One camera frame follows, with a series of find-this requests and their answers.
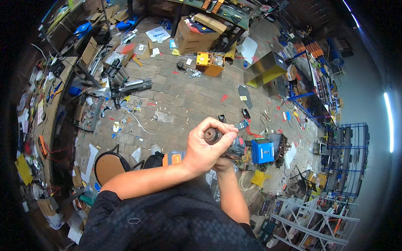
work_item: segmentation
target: sneaker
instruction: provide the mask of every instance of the sneaker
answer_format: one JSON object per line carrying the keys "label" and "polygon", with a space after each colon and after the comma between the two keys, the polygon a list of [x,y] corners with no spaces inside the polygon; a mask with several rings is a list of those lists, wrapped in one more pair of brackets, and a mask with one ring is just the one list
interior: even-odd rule
{"label": "sneaker", "polygon": [[151,154],[154,155],[156,152],[162,153],[162,150],[160,149],[160,147],[157,144],[153,144],[151,146]]}

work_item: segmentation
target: cordless drill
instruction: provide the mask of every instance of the cordless drill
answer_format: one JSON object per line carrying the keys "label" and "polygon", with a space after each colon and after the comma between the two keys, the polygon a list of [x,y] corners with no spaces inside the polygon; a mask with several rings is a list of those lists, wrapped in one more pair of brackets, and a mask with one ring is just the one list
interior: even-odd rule
{"label": "cordless drill", "polygon": [[[222,133],[217,128],[208,128],[204,133],[204,140],[210,144],[214,145],[222,138]],[[244,140],[237,137],[233,140],[230,147],[222,154],[222,157],[229,157],[234,160],[241,160],[246,154],[246,144]]]}

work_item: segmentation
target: yellow paper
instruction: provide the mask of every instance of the yellow paper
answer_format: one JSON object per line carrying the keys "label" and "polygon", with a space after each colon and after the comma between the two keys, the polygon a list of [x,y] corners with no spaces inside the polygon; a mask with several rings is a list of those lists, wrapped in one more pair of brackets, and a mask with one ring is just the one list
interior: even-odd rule
{"label": "yellow paper", "polygon": [[20,173],[20,176],[24,181],[24,184],[28,185],[29,183],[31,183],[32,182],[31,170],[29,169],[29,166],[23,154],[21,154],[18,157],[17,161],[15,162],[15,166],[17,167],[18,172]]}
{"label": "yellow paper", "polygon": [[255,170],[254,176],[251,178],[250,182],[256,184],[257,186],[263,186],[265,179],[272,177],[269,174],[263,173],[259,170]]}
{"label": "yellow paper", "polygon": [[177,49],[173,49],[172,55],[180,56],[180,53],[179,53],[179,51]]}

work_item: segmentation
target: dark patterned shirt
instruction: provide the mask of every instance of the dark patterned shirt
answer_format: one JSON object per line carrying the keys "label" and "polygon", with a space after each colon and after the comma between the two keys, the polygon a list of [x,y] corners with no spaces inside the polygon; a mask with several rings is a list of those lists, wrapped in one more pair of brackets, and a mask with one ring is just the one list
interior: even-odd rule
{"label": "dark patterned shirt", "polygon": [[265,250],[248,224],[238,224],[219,208],[200,177],[123,201],[114,192],[101,192],[79,246],[85,251]]}

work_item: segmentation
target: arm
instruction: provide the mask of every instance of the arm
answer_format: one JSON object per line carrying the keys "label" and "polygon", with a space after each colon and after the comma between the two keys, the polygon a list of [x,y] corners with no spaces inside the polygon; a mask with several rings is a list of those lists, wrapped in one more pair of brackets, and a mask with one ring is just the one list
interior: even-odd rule
{"label": "arm", "polygon": [[[223,137],[214,145],[204,140],[204,132],[218,128]],[[101,191],[112,191],[121,199],[135,198],[152,194],[209,171],[237,137],[238,130],[213,118],[201,122],[189,134],[186,156],[182,162],[164,167],[143,169],[121,173],[109,180]]]}
{"label": "arm", "polygon": [[250,225],[248,207],[237,184],[232,162],[228,158],[220,158],[214,169],[218,177],[221,209],[237,223]]}

